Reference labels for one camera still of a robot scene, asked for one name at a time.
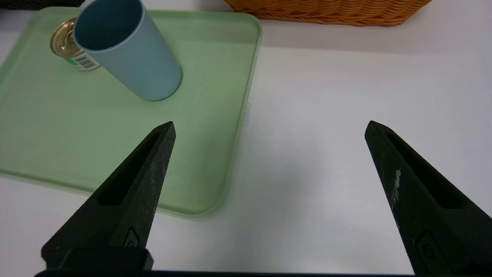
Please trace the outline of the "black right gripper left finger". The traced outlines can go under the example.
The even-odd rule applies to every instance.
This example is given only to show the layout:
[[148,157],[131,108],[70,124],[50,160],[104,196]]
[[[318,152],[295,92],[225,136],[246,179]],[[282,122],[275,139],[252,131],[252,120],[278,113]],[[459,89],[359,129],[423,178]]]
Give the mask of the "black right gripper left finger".
[[154,128],[42,247],[48,270],[150,270],[146,249],[176,140]]

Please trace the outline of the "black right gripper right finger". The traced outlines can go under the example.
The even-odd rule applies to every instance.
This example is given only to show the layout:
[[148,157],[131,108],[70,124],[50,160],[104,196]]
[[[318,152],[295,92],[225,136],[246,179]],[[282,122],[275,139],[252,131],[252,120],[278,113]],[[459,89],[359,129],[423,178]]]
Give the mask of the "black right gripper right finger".
[[491,276],[491,217],[389,127],[364,138],[415,275]]

